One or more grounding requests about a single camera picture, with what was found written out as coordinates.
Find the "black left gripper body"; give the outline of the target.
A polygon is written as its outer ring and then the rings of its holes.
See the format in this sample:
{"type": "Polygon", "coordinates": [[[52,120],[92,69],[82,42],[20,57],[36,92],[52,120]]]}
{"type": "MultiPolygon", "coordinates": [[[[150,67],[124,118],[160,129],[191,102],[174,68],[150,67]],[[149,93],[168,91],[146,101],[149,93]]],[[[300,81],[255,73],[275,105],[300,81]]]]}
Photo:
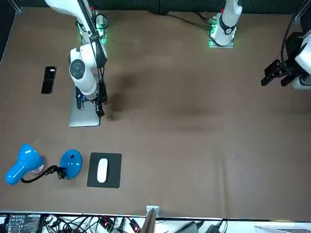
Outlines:
{"type": "Polygon", "coordinates": [[[285,65],[293,65],[294,59],[298,55],[301,44],[303,41],[302,32],[293,32],[285,41],[285,47],[287,52],[287,59],[285,65]]]}

